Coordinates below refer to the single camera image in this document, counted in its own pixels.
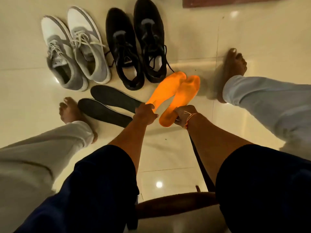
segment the orange string bracelet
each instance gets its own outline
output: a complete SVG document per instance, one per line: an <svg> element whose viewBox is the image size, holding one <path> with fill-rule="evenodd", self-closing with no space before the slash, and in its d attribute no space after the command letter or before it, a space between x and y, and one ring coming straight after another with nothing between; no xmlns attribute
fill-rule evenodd
<svg viewBox="0 0 311 233"><path fill-rule="evenodd" d="M184 111L184 113L190 114L189 117L187 118L186 124L185 124L185 126L184 126L184 129L188 129L188 122L189 122L190 118L192 118L192 116L193 116L193 115L196 115L196 114L189 113L188 111Z"/></svg>

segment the gray and white sneaker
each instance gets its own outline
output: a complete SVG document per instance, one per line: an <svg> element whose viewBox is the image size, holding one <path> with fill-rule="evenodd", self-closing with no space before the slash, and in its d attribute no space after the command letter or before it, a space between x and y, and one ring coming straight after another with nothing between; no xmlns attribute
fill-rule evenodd
<svg viewBox="0 0 311 233"><path fill-rule="evenodd" d="M85 91L88 80L75 61L71 36L66 25L58 18L46 15L41 20L41 28L48 46L48 67L57 81L66 89Z"/></svg>
<svg viewBox="0 0 311 233"><path fill-rule="evenodd" d="M83 9L72 6L67 15L73 52L84 75L97 83L109 82L111 75L99 31Z"/></svg>

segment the dark red object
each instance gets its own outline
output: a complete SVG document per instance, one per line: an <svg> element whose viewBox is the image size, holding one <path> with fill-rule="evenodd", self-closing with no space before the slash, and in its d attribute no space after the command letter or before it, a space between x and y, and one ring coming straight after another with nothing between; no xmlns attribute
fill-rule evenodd
<svg viewBox="0 0 311 233"><path fill-rule="evenodd" d="M269 1L269 0L183 0L184 8L221 6L248 2Z"/></svg>

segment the hand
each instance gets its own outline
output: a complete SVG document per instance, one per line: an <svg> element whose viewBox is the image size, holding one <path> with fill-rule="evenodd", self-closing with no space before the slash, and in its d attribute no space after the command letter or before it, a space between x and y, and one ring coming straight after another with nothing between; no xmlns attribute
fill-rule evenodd
<svg viewBox="0 0 311 233"><path fill-rule="evenodd" d="M190 114L197 114L197 110L193 105L185 105L177 107L174 111L178 114L178 118L175 121L175 124L185 127L186 122Z"/></svg>
<svg viewBox="0 0 311 233"><path fill-rule="evenodd" d="M138 108L135 109L135 115L133 117L133 120L137 120L140 123L150 125L159 116L152 111L152 109L154 108L155 107L153 104L146 105L145 103L142 103Z"/></svg>

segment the bare foot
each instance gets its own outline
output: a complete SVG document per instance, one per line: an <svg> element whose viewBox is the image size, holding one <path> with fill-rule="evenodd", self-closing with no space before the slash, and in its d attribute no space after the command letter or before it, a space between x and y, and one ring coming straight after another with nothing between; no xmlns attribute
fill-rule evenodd
<svg viewBox="0 0 311 233"><path fill-rule="evenodd" d="M224 73L221 79L221 84L219 87L219 91L217 94L217 100L220 103L226 103L222 96L222 92L224 90L224 86L226 82L235 75L242 75L244 76L245 72L247 71L247 62L244 60L241 53L236 52L235 48L231 48L228 51L225 63L224 63Z"/></svg>
<svg viewBox="0 0 311 233"><path fill-rule="evenodd" d="M61 102L59 104L59 115L60 115L60 119L66 124L72 123L74 121L86 122L91 127L93 134L94 134L94 139L93 139L92 144L95 141L97 141L98 135L95 132L93 126L86 119L86 117L84 117L84 115L79 110L77 103L71 97L65 97L64 102Z"/></svg>

